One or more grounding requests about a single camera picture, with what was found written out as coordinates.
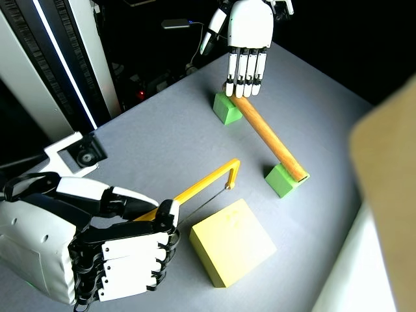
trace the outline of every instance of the tabletop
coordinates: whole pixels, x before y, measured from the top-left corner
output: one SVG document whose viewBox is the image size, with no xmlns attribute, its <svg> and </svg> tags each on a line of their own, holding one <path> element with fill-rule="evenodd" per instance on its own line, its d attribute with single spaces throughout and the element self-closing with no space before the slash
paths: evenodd
<svg viewBox="0 0 416 312">
<path fill-rule="evenodd" d="M 306 312 L 313 307 L 361 203 L 348 136 L 371 106 L 272 45 L 260 94 L 250 101 L 311 176 L 280 199 L 265 181 L 278 163 L 273 153 L 244 118 L 224 126 L 212 110 L 227 66 L 224 55 L 96 131 L 108 159 L 88 177 L 159 202 L 232 158 L 240 159 L 241 166 L 233 190 L 188 218 L 224 188 L 224 176 L 181 206 L 182 239 L 157 291 L 96 302 L 89 311 Z M 230 288 L 216 289 L 190 245 L 190 227 L 240 198 L 277 252 Z M 0 280 L 0 311 L 72 310 L 3 266 Z"/>
</svg>

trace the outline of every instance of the green block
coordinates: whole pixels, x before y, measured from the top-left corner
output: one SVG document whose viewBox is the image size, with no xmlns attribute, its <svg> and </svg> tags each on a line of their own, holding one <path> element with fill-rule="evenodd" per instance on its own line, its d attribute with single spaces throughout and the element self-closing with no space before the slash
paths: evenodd
<svg viewBox="0 0 416 312">
<path fill-rule="evenodd" d="M 242 117 L 240 110 L 236 108 L 233 102 L 231 102 L 224 93 L 215 94 L 213 109 L 224 125 L 235 122 Z"/>
<path fill-rule="evenodd" d="M 285 195 L 288 195 L 288 193 L 301 185 L 303 182 L 305 182 L 305 180 L 308 178 L 309 174 L 305 179 L 301 180 L 301 182 L 296 182 L 288 173 L 288 171 L 286 171 L 285 167 L 283 167 L 282 164 L 278 164 L 266 176 L 266 181 L 272 187 L 272 189 L 278 193 L 279 197 L 282 198 Z"/>
</svg>

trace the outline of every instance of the robotic hand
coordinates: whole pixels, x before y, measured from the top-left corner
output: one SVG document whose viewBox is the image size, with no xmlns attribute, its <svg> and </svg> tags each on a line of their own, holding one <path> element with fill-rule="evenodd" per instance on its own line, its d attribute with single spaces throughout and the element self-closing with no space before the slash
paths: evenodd
<svg viewBox="0 0 416 312">
<path fill-rule="evenodd" d="M 200 47 L 206 55 L 219 39 L 219 33 L 229 15 L 228 46 L 229 62 L 226 80 L 226 95 L 231 96 L 234 89 L 234 76 L 237 70 L 235 96 L 258 95 L 265 71 L 267 49 L 273 35 L 273 14 L 277 21 L 289 19 L 293 15 L 291 0 L 224 0 L 214 13 L 207 34 Z"/>
<path fill-rule="evenodd" d="M 133 221 L 158 206 L 154 220 Z M 0 196 L 0 260 L 46 296 L 86 311 L 157 288 L 179 241 L 178 214 L 174 200 L 159 205 L 83 177 L 27 174 Z M 127 221 L 97 228 L 93 216 Z"/>
</svg>

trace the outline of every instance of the yellow cube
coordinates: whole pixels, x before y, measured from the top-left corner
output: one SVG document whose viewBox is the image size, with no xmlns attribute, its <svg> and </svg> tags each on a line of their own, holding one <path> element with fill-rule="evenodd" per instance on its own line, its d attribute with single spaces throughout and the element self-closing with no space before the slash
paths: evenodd
<svg viewBox="0 0 416 312">
<path fill-rule="evenodd" d="M 243 199 L 194 225 L 189 239 L 215 287 L 229 287 L 276 251 Z"/>
</svg>

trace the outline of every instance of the wooden stick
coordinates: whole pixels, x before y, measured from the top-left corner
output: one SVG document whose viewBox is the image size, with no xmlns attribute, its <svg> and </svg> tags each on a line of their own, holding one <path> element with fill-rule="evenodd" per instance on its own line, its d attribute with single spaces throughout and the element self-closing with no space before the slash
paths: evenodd
<svg viewBox="0 0 416 312">
<path fill-rule="evenodd" d="M 293 179 L 297 182 L 305 179 L 307 177 L 306 171 L 300 166 L 253 105 L 245 97 L 239 99 L 233 95 L 230 97 L 230 100 L 241 111 L 244 117 L 246 117 L 250 125 L 252 125 L 254 130 L 265 141 Z"/>
</svg>

